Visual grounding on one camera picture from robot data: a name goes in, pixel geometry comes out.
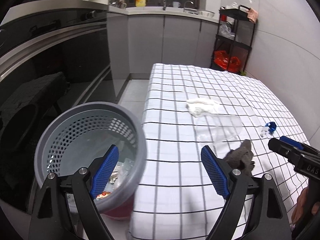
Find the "right hand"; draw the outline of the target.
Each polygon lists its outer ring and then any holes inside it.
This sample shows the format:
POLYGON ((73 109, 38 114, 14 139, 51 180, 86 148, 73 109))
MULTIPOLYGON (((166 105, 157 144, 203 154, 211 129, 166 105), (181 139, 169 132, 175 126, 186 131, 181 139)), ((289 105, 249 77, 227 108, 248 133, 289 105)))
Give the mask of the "right hand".
MULTIPOLYGON (((299 195, 299 197, 297 198, 297 203, 296 203, 296 207, 292 213, 291 216, 291 221, 292 221, 292 226, 295 227, 296 224, 298 223, 298 221, 301 219, 303 213, 304 213, 304 206, 306 204, 306 199, 308 196, 308 190, 309 190, 309 186, 305 187, 301 194, 299 195)), ((312 215, 316 215, 319 211, 319 202, 316 202, 311 210, 312 215)))

